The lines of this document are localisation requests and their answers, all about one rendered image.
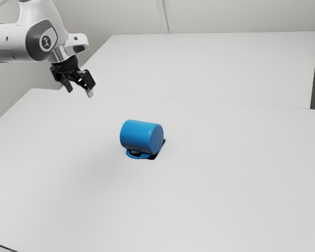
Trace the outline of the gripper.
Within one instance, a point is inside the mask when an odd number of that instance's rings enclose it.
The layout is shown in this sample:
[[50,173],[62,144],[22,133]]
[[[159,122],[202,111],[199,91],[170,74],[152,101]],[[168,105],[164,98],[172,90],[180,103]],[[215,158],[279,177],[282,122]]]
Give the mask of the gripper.
[[93,97],[96,82],[88,69],[83,71],[79,69],[77,56],[71,56],[62,62],[52,63],[50,71],[55,81],[60,82],[69,93],[73,91],[70,83],[73,81],[86,92],[89,98]]

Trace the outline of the blue mug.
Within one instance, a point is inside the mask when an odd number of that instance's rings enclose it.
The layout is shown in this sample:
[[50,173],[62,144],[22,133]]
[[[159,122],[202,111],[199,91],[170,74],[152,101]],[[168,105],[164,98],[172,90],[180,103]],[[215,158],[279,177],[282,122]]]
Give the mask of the blue mug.
[[127,120],[120,131],[120,143],[132,159],[148,159],[163,146],[164,130],[160,124]]

